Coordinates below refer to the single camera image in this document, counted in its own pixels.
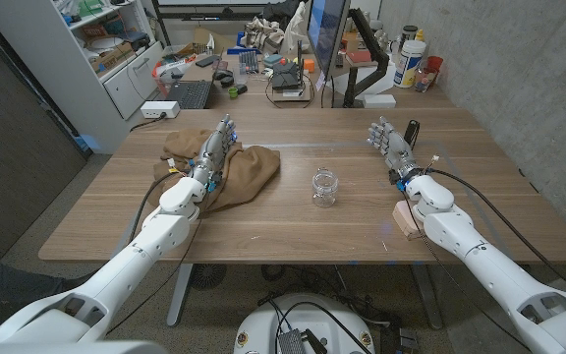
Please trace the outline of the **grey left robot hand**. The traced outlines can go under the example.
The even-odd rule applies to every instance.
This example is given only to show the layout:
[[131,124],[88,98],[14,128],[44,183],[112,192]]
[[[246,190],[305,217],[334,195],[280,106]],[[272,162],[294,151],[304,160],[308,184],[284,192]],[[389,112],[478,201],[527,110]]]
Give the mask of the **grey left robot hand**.
[[190,177],[201,182],[208,192],[213,192],[221,183],[226,155],[237,141],[235,128],[235,122],[226,114],[194,160]]

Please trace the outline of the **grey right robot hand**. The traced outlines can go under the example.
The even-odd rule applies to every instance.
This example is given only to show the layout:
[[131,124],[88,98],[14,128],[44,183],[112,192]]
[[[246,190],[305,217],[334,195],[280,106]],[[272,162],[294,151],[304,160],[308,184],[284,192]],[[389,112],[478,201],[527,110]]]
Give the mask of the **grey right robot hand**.
[[403,189],[423,171],[416,163],[410,144],[384,116],[368,128],[367,142],[383,156],[392,185]]

